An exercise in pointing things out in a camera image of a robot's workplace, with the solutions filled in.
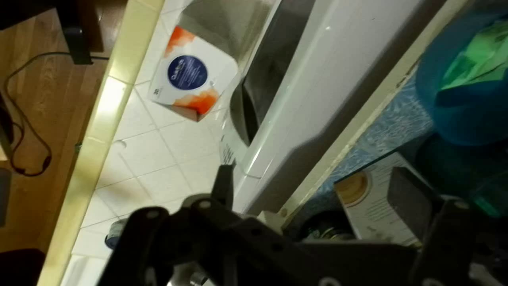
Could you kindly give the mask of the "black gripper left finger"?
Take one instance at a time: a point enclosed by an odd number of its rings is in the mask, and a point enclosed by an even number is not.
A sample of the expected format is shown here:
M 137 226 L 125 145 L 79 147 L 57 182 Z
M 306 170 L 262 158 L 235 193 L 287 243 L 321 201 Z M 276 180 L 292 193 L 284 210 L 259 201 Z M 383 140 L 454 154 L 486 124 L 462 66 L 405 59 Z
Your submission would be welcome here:
M 233 167 L 221 166 L 211 189 L 211 197 L 222 207 L 232 209 L 233 205 Z

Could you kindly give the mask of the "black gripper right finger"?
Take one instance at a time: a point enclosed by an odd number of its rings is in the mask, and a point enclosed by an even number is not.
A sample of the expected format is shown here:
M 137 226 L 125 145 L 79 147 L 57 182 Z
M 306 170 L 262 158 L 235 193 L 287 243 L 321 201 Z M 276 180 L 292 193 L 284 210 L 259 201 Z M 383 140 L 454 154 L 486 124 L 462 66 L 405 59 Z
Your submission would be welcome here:
M 387 202 L 410 229 L 429 229 L 440 199 L 406 167 L 391 172 Z

